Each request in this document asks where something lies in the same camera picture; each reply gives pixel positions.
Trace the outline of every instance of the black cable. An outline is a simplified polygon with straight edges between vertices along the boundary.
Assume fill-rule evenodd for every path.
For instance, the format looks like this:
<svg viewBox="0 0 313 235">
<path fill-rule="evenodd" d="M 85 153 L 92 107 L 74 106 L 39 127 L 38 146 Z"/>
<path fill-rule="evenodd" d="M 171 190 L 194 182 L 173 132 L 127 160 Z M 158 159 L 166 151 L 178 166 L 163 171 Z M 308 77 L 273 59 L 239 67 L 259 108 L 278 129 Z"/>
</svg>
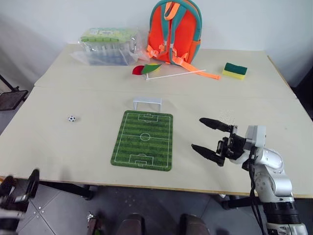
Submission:
<svg viewBox="0 0 313 235">
<path fill-rule="evenodd" d="M 255 182 L 254 182 L 254 171 L 253 171 L 253 167 L 252 167 L 253 166 L 252 155 L 254 154 L 254 152 L 255 152 L 255 146 L 251 148 L 251 151 L 249 154 L 249 159 L 248 159 L 249 176 L 250 176 L 250 180 L 251 180 L 251 191 L 250 191 L 251 208 L 252 208 L 254 217 L 259 224 L 262 235 L 266 235 L 266 233 L 264 231 L 264 227 L 263 227 L 263 222 L 262 222 L 262 217 L 261 217 L 261 213 L 259 210 L 258 202 L 256 200 L 255 193 L 254 193 Z"/>
</svg>

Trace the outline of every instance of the green field mat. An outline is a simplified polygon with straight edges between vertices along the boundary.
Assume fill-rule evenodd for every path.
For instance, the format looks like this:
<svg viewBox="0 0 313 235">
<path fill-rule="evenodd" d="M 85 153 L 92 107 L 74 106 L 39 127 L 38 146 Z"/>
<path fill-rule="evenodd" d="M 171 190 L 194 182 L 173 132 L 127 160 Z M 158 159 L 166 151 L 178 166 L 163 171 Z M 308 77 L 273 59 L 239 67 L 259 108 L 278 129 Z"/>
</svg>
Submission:
<svg viewBox="0 0 313 235">
<path fill-rule="evenodd" d="M 173 116 L 125 111 L 112 165 L 169 171 L 172 168 Z"/>
</svg>

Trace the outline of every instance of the white table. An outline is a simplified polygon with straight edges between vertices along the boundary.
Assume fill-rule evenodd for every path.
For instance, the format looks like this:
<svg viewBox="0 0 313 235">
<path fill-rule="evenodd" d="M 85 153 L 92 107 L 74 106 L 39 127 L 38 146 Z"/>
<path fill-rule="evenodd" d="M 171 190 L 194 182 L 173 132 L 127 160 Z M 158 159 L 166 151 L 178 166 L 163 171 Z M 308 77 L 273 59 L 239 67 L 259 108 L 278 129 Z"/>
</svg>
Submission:
<svg viewBox="0 0 313 235">
<path fill-rule="evenodd" d="M 219 73 L 226 62 L 247 66 L 244 81 L 194 74 L 144 81 L 130 76 L 133 66 L 82 65 L 68 55 L 71 50 L 67 46 L 35 84 L 0 136 L 5 163 L 0 175 L 26 178 L 38 167 L 47 181 L 247 195 L 249 177 L 240 165 L 226 161 L 218 167 L 190 147 L 194 143 L 215 150 L 225 136 L 198 121 L 208 117 L 239 125 L 242 136 L 248 125 L 266 125 L 267 147 L 283 156 L 294 194 L 313 197 L 313 123 L 263 52 L 199 52 L 195 65 L 211 73 Z M 162 112 L 174 116 L 169 172 L 110 164 L 123 113 L 133 109 L 135 96 L 161 97 Z M 69 122 L 69 114 L 78 120 Z"/>
</svg>

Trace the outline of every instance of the white stick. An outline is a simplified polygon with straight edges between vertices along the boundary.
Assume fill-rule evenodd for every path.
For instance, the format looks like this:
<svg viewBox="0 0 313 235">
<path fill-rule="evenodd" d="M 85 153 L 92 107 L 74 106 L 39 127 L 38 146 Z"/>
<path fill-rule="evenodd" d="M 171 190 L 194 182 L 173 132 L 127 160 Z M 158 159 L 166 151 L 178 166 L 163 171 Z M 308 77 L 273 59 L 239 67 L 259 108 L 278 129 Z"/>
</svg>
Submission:
<svg viewBox="0 0 313 235">
<path fill-rule="evenodd" d="M 146 78 L 146 80 L 152 80 L 152 79 L 163 78 L 163 77 L 173 77 L 173 76 L 179 76 L 179 75 L 185 75 L 185 74 L 203 72 L 203 71 L 206 71 L 206 70 L 197 70 L 197 71 L 192 71 L 192 72 L 176 73 L 176 74 L 165 75 L 165 76 L 160 76 L 160 77 L 150 77 L 150 78 Z"/>
</svg>

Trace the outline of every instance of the soccer ball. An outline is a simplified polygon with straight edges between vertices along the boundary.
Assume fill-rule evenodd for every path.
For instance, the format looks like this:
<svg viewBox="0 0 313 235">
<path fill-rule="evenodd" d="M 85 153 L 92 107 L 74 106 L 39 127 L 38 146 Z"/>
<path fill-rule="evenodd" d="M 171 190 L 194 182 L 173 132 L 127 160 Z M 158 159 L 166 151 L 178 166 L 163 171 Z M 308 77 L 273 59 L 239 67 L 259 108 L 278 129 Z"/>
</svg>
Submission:
<svg viewBox="0 0 313 235">
<path fill-rule="evenodd" d="M 76 118 L 75 118 L 73 115 L 71 115 L 71 116 L 68 117 L 68 120 L 69 120 L 69 121 L 75 121 Z"/>
</svg>

